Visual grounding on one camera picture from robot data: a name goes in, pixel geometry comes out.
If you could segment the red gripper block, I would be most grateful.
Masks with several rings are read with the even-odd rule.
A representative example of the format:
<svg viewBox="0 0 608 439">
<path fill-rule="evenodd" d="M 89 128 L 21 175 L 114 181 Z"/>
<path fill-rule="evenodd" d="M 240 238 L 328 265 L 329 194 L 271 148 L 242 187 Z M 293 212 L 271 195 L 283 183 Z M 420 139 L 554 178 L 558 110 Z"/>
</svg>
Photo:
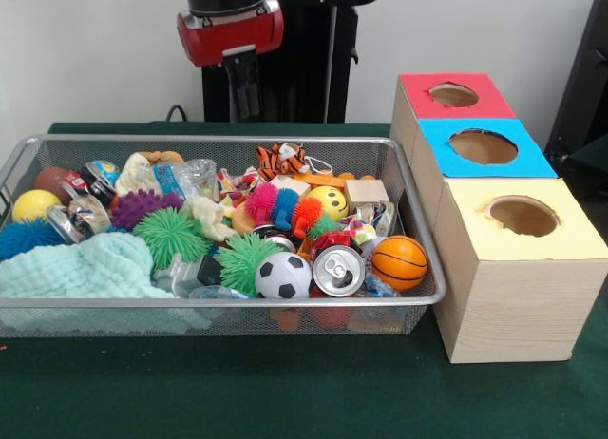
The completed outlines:
<svg viewBox="0 0 608 439">
<path fill-rule="evenodd" d="M 278 49 L 284 22 L 278 0 L 263 0 L 254 10 L 228 16 L 197 17 L 186 11 L 177 16 L 177 31 L 185 55 L 195 67 L 216 66 L 225 55 L 254 48 L 257 54 Z M 245 121 L 261 112 L 257 57 L 229 64 L 233 116 Z"/>
</svg>

